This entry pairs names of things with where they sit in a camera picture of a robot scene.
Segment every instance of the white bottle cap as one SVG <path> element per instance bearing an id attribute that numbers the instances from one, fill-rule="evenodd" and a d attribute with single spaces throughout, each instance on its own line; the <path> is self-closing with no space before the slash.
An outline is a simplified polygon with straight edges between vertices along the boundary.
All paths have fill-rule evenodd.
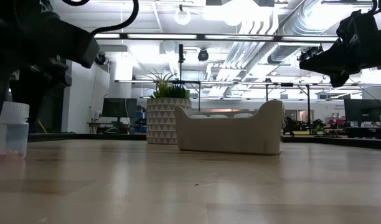
<path id="1" fill-rule="evenodd" d="M 0 115 L 0 123 L 23 121 L 29 118 L 30 106 L 24 103 L 5 101 Z"/>

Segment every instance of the white planter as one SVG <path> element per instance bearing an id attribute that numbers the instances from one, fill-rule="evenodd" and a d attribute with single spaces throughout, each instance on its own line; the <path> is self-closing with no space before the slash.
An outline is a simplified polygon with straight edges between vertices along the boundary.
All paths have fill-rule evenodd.
<path id="1" fill-rule="evenodd" d="M 174 107 L 190 110 L 192 102 L 179 98 L 148 99 L 146 139 L 151 144 L 177 144 Z"/>

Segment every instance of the ceiling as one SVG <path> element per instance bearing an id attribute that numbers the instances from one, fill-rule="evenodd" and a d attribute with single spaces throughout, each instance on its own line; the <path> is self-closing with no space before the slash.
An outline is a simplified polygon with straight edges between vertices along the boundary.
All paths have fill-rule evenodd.
<path id="1" fill-rule="evenodd" d="M 100 3 L 91 0 L 88 4 L 81 7 L 72 7 L 63 3 L 61 0 L 51 0 L 54 11 L 57 12 L 61 19 L 78 26 L 87 31 L 92 31 L 98 27 L 111 26 L 125 21 L 133 10 L 131 1 L 121 1 L 121 3 Z M 280 22 L 288 15 L 301 0 L 288 0 L 288 5 L 276 7 L 278 20 Z M 186 25 L 180 25 L 174 19 L 175 13 L 179 8 L 179 4 L 183 4 L 185 11 L 189 11 L 190 21 Z M 140 1 L 139 14 L 136 20 L 124 30 L 117 32 L 125 33 L 199 33 L 199 34 L 237 34 L 241 32 L 241 24 L 230 26 L 228 22 L 210 20 L 207 9 L 214 9 L 206 6 L 204 0 L 193 1 Z M 233 8 L 227 14 L 241 15 L 244 9 Z M 381 16 L 377 18 L 379 28 L 381 26 Z M 324 34 L 335 35 L 338 24 L 335 24 Z M 142 75 L 148 70 L 156 69 L 158 72 L 170 71 L 169 62 L 172 58 L 168 58 L 167 54 L 162 54 L 161 43 L 163 40 L 99 40 L 100 45 L 126 45 L 133 54 L 133 74 Z M 177 42 L 176 44 L 184 44 L 185 62 L 182 65 L 184 72 L 187 72 L 188 78 L 191 80 L 199 80 L 200 73 L 206 73 L 208 64 L 222 63 L 227 59 L 235 42 L 217 42 L 217 41 L 186 41 Z M 197 59 L 200 49 L 207 49 L 209 52 L 209 60 L 200 62 Z M 112 60 L 119 57 L 120 54 L 108 52 L 107 55 Z M 297 67 L 296 55 L 288 57 L 281 66 L 277 67 L 273 72 L 263 76 L 262 78 L 271 78 L 273 82 L 316 82 L 329 83 L 329 79 L 323 75 L 314 72 L 301 71 Z M 354 76 L 354 81 L 359 81 L 360 75 Z"/>

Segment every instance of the computer monitor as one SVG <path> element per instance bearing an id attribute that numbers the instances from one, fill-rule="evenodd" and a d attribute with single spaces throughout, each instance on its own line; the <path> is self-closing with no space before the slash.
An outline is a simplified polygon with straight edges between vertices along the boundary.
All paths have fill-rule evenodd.
<path id="1" fill-rule="evenodd" d="M 346 120 L 357 121 L 359 127 L 364 121 L 380 121 L 380 100 L 345 99 L 344 108 L 346 110 Z"/>
<path id="2" fill-rule="evenodd" d="M 117 118 L 117 122 L 120 122 L 120 118 L 135 118 L 136 99 L 105 98 L 103 100 L 102 116 L 107 118 Z"/>

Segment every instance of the potted plant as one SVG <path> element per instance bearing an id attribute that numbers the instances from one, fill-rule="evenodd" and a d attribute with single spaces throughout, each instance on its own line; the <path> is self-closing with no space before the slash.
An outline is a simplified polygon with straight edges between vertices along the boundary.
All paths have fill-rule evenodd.
<path id="1" fill-rule="evenodd" d="M 315 128 L 315 132 L 318 136 L 323 136 L 325 132 L 325 127 L 323 125 L 318 125 Z"/>
<path id="2" fill-rule="evenodd" d="M 192 108 L 189 91 L 182 85 L 170 83 L 173 74 L 161 75 L 155 72 L 146 75 L 158 84 L 147 102 L 146 139 L 151 144 L 177 144 L 174 107 Z"/>

